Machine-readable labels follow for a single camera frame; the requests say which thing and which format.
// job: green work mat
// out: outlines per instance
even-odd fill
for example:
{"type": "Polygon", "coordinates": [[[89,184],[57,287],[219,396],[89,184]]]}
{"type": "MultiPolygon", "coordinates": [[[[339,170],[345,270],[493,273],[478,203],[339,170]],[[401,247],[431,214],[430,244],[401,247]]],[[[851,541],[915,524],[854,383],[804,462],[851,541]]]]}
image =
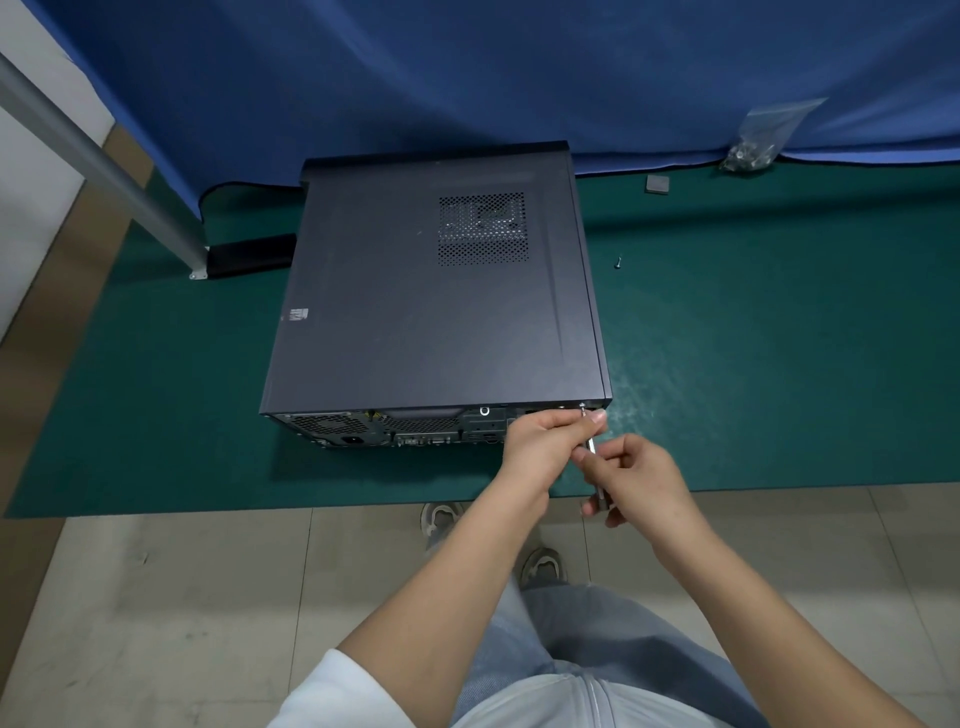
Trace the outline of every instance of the green work mat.
{"type": "MultiPolygon", "coordinates": [[[[960,479],[960,166],[670,178],[578,182],[612,431],[694,490],[960,479]]],[[[301,205],[222,187],[207,239],[294,231],[301,205]]],[[[496,446],[324,450],[257,416],[286,278],[191,282],[133,226],[8,515],[475,497],[496,446]]]]}

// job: metal pole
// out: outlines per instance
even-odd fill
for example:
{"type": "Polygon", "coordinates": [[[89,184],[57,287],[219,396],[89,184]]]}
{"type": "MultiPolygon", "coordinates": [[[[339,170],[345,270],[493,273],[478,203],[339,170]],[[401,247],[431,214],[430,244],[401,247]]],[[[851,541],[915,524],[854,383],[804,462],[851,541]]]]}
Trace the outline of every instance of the metal pole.
{"type": "Polygon", "coordinates": [[[191,279],[206,278],[206,248],[147,196],[119,164],[74,124],[0,53],[0,108],[19,121],[87,180],[115,197],[153,237],[187,264],[191,279]]]}

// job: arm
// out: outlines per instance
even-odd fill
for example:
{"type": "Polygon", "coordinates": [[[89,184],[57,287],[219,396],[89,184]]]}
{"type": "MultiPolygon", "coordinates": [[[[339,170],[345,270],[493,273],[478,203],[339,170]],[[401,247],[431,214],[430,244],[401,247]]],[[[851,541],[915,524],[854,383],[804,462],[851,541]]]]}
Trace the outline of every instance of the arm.
{"type": "Polygon", "coordinates": [[[573,449],[605,426],[602,410],[538,412],[510,425],[493,482],[420,571],[340,644],[418,728],[449,724],[547,490],[573,449]]]}
{"type": "Polygon", "coordinates": [[[607,526],[634,525],[693,597],[774,728],[923,726],[713,532],[666,450],[625,435],[574,461],[616,503],[607,526]]]}

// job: shoe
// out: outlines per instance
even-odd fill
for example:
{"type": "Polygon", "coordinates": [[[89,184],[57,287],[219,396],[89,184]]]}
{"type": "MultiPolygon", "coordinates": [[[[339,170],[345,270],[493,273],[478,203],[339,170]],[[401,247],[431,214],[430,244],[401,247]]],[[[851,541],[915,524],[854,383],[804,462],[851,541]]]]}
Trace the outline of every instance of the shoe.
{"type": "Polygon", "coordinates": [[[553,548],[541,546],[535,548],[523,562],[520,569],[520,589],[523,589],[536,576],[548,576],[557,581],[566,581],[564,559],[553,548]]]}
{"type": "Polygon", "coordinates": [[[430,538],[438,528],[447,528],[456,523],[464,515],[464,507],[460,503],[448,501],[444,503],[424,503],[420,510],[420,531],[430,538]]]}

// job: power supply fan grille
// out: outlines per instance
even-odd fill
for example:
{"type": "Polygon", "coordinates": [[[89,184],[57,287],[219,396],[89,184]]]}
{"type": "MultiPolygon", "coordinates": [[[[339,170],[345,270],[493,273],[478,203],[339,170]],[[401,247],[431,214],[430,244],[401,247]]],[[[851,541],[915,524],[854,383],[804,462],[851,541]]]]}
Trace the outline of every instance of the power supply fan grille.
{"type": "Polygon", "coordinates": [[[290,424],[311,435],[353,435],[367,432],[367,426],[349,415],[299,415],[290,424]]]}
{"type": "Polygon", "coordinates": [[[455,417],[436,417],[425,420],[401,420],[396,417],[384,417],[383,428],[388,432],[400,434],[456,432],[460,429],[460,421],[455,417]]]}
{"type": "Polygon", "coordinates": [[[437,261],[441,265],[527,260],[527,211],[522,192],[440,198],[437,261]]]}

